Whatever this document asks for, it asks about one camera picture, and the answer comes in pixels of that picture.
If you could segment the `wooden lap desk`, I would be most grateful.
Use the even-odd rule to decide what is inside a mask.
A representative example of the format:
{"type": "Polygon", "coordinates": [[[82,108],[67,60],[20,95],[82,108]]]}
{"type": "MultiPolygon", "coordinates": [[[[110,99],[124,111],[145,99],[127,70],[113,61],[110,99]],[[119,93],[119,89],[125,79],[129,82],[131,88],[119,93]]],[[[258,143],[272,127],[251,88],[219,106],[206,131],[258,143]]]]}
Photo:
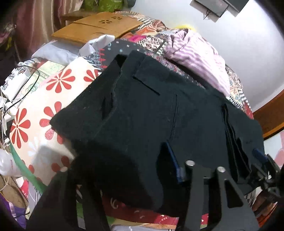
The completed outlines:
{"type": "Polygon", "coordinates": [[[142,24],[137,19],[111,12],[100,12],[79,19],[52,34],[53,39],[85,44],[102,35],[119,38],[142,24]]]}

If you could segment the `yellow curved headboard pad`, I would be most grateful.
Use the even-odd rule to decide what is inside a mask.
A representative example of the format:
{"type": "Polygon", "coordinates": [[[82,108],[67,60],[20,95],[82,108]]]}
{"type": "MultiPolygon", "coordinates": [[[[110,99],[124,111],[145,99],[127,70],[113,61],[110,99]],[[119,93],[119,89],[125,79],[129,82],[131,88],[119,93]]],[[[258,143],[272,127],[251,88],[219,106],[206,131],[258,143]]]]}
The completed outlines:
{"type": "Polygon", "coordinates": [[[190,29],[196,31],[196,29],[191,25],[177,25],[175,29],[190,29]]]}

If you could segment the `white crumpled cloth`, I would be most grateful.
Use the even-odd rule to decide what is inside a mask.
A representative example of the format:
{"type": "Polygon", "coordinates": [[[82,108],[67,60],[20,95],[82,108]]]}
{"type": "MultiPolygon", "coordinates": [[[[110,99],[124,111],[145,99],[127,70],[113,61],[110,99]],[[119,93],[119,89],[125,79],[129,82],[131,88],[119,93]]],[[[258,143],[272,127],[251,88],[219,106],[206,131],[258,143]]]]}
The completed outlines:
{"type": "Polygon", "coordinates": [[[53,40],[42,45],[31,58],[41,58],[60,65],[67,66],[78,57],[87,57],[90,54],[98,52],[99,49],[114,41],[113,35],[102,35],[97,39],[88,41],[83,46],[73,45],[71,43],[53,40]]]}

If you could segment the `brown wooden door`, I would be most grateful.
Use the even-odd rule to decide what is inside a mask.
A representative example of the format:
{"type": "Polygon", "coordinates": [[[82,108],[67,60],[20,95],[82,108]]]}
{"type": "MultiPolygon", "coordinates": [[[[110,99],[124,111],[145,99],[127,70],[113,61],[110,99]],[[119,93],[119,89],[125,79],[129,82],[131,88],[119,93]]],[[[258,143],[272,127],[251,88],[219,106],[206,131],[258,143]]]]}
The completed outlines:
{"type": "Polygon", "coordinates": [[[254,118],[261,125],[264,140],[283,130],[283,113],[284,90],[253,113],[254,118]]]}

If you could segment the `striped pink curtain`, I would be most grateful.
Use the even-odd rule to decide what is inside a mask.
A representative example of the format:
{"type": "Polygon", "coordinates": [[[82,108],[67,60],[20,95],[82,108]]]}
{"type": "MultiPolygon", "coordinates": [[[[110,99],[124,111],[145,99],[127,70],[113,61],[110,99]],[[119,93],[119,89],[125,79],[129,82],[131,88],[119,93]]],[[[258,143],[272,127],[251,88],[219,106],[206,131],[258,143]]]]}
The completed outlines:
{"type": "Polygon", "coordinates": [[[13,15],[19,60],[29,59],[63,25],[61,16],[81,8],[83,1],[20,1],[13,15]]]}

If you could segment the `red flower pillow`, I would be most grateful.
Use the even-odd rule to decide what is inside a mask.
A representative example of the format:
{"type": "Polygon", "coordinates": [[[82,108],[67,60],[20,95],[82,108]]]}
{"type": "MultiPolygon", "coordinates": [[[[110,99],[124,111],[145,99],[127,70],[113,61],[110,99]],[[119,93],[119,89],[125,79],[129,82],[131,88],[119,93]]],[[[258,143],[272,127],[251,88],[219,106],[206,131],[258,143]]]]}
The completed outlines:
{"type": "Polygon", "coordinates": [[[10,131],[10,141],[28,169],[28,179],[48,185],[53,176],[69,167],[75,157],[67,141],[55,132],[50,121],[67,107],[101,70],[79,57],[53,77],[48,78],[20,104],[10,131]]]}

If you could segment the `pink striped garment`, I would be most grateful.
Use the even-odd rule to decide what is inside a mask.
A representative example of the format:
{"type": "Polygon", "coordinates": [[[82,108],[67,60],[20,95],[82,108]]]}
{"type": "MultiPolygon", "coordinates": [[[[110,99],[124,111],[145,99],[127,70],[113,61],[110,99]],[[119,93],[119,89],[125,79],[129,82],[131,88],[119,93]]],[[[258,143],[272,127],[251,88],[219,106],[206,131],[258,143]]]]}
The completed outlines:
{"type": "Polygon", "coordinates": [[[164,57],[194,72],[226,97],[230,95],[225,60],[198,32],[183,29],[170,35],[164,57]]]}

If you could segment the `patchwork patterned bedspread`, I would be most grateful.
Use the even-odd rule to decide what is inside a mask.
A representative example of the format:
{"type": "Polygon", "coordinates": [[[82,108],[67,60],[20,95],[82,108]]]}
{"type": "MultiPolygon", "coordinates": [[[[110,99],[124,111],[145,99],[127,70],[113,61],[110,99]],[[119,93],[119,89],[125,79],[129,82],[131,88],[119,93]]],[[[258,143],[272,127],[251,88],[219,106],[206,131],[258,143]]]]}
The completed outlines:
{"type": "Polygon", "coordinates": [[[249,193],[252,152],[263,141],[259,123],[227,100],[225,61],[201,35],[189,29],[170,35],[164,55],[202,86],[140,52],[118,55],[102,74],[105,100],[92,139],[113,167],[113,196],[181,217],[189,198],[187,160],[225,167],[249,193]]]}

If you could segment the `small wall monitor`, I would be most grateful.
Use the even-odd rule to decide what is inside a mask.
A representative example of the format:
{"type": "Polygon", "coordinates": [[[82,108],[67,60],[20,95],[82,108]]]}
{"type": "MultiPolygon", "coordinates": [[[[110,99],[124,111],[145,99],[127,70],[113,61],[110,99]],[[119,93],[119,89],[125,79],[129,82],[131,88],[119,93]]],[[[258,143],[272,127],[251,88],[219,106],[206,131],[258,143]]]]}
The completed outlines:
{"type": "Polygon", "coordinates": [[[190,5],[203,14],[203,20],[217,22],[228,10],[228,3],[221,0],[193,0],[190,5]]]}

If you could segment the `black pants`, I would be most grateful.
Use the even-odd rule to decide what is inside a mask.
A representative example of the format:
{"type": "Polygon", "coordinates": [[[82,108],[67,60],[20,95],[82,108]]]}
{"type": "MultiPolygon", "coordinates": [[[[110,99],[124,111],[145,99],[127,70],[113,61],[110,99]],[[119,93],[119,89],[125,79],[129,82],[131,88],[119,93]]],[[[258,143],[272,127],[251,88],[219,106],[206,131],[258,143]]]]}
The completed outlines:
{"type": "Polygon", "coordinates": [[[80,170],[126,205],[178,217],[184,163],[223,166],[244,194],[256,188],[263,151],[256,120],[141,52],[118,55],[51,126],[71,141],[80,170]]]}

